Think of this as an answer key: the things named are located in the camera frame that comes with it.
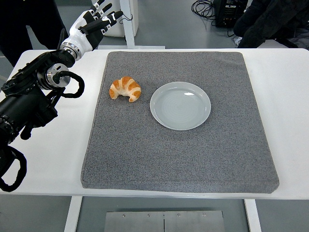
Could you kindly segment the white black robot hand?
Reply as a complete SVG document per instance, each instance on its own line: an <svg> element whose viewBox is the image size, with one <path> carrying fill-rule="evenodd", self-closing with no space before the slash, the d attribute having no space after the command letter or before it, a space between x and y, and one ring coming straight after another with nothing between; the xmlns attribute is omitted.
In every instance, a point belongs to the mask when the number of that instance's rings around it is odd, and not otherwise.
<svg viewBox="0 0 309 232"><path fill-rule="evenodd" d="M62 42L61 49L70 48L81 57L84 53L97 48L104 34L123 15L121 10L106 14L112 4L104 5L103 3L104 1L98 0L78 17L69 30L69 37Z"/></svg>

